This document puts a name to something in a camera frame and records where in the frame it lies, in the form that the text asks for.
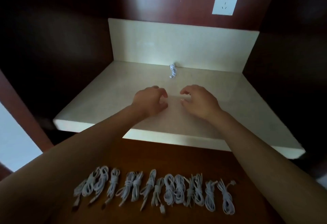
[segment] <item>finger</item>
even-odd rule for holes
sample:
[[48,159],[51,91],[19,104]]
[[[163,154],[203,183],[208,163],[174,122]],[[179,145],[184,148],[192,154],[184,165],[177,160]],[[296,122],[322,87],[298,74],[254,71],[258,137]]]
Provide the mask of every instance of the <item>finger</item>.
[[166,108],[168,108],[168,103],[163,102],[163,103],[160,103],[159,104],[159,110],[160,110],[160,112],[163,111],[163,110],[165,110]]
[[188,102],[188,101],[185,100],[185,99],[181,99],[181,104],[182,104],[182,106],[183,106],[184,108],[186,108],[186,110],[188,110],[188,109],[190,108],[190,106],[191,106],[191,103]]
[[181,90],[180,94],[181,94],[181,95],[182,95],[182,94],[186,94],[186,95],[188,95],[188,94],[192,93],[192,91],[193,91],[193,85],[187,85],[186,87],[184,87],[184,88]]
[[167,98],[168,94],[164,88],[159,88],[160,94],[164,97]]

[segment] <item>wooden table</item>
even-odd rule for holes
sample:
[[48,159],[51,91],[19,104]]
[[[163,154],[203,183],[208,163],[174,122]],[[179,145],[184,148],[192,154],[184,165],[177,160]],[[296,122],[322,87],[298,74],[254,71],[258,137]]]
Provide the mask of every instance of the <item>wooden table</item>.
[[[80,208],[77,212],[71,212],[71,206],[75,199],[70,197],[63,204],[60,210],[54,214],[50,223],[281,223],[280,216],[272,206],[265,200],[255,185],[247,177],[240,164],[231,152],[152,143],[147,141],[120,139],[112,144],[111,149],[103,158],[99,166],[107,165],[110,170],[113,167],[120,169],[119,185],[116,190],[124,185],[126,173],[130,171],[143,171],[141,187],[144,187],[149,173],[152,169],[157,170],[157,177],[164,177],[166,174],[181,174],[189,178],[191,174],[203,174],[203,194],[205,197],[205,182],[208,180],[223,179],[225,185],[231,180],[236,185],[228,187],[233,197],[236,213],[226,215],[222,210],[222,194],[215,187],[216,211],[209,212],[206,207],[195,206],[186,208],[182,204],[174,204],[173,207],[165,203],[166,214],[160,213],[159,207],[151,207],[152,193],[140,212],[143,202],[140,196],[137,202],[131,202],[131,194],[123,206],[119,207],[120,197],[114,197],[111,203],[104,210],[101,206],[106,199],[108,185],[99,199],[90,207],[87,206],[91,196],[82,198]],[[165,187],[160,195],[164,202]]]

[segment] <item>shelf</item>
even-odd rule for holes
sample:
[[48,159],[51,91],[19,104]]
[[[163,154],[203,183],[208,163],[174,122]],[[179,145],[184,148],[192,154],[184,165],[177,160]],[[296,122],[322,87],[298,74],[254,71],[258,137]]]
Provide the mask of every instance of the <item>shelf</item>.
[[214,127],[180,105],[180,90],[198,84],[218,99],[223,110],[285,157],[294,159],[304,153],[241,73],[177,68],[172,79],[170,73],[169,66],[114,61],[53,121],[59,130],[81,132],[131,104],[138,90],[158,85],[166,89],[169,107],[134,126],[125,138],[229,151]]

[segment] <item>hand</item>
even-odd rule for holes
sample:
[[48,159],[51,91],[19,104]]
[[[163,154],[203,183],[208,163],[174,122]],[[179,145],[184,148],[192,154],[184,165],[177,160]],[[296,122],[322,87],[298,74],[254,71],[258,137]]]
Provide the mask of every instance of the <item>hand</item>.
[[160,103],[160,98],[162,96],[164,98],[168,97],[164,88],[159,88],[156,85],[148,87],[135,94],[132,106],[140,110],[147,118],[160,113],[168,107],[168,103]]
[[210,121],[213,115],[221,110],[217,98],[209,91],[199,85],[188,85],[183,88],[180,94],[190,94],[191,101],[181,99],[183,107],[191,114]]

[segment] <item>outlet faceplate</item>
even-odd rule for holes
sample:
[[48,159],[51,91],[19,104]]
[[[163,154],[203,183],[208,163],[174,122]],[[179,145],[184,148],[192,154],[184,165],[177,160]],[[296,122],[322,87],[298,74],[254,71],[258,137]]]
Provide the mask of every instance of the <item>outlet faceplate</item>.
[[233,15],[237,0],[215,0],[212,14]]

